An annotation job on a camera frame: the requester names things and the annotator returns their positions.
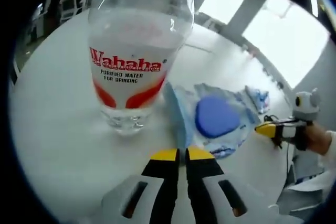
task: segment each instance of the clear water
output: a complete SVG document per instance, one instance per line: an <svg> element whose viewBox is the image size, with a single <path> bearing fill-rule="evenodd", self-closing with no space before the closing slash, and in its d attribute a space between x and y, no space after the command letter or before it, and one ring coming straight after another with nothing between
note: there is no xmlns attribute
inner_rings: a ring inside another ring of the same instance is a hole
<svg viewBox="0 0 336 224"><path fill-rule="evenodd" d="M152 108L118 110L102 104L101 112L107 123L120 135L130 136L146 125Z"/></svg>

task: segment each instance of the desk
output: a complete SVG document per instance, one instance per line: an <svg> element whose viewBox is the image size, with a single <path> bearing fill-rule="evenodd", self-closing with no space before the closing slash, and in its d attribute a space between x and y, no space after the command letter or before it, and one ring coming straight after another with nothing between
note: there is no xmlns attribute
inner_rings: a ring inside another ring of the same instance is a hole
<svg viewBox="0 0 336 224"><path fill-rule="evenodd" d="M61 221L92 212L111 188L141 173L151 154L175 147L162 97L147 127L134 137L119 137L102 119L91 80L87 16L86 11L67 21L35 50L10 98L19 160L38 197ZM256 59L198 25L178 53L169 80L186 88L206 82L233 91L258 84L270 91L271 114L290 114L284 95ZM255 133L219 163L224 172L265 194L270 204L286 180L286 146L275 149ZM180 178L173 223L194 223L184 168Z"/></svg>

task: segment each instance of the cable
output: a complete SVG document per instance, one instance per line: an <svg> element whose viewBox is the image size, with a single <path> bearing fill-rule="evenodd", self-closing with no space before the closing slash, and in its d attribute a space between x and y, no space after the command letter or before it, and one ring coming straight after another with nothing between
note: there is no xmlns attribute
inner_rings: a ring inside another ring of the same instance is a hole
<svg viewBox="0 0 336 224"><path fill-rule="evenodd" d="M279 118L276 115L265 115L264 116L264 122L273 122L275 118L276 120L279 120Z"/></svg>
<svg viewBox="0 0 336 224"><path fill-rule="evenodd" d="M286 174L288 175L289 174L289 171L288 171L288 152L289 152L289 143L287 143L287 153L286 153Z"/></svg>

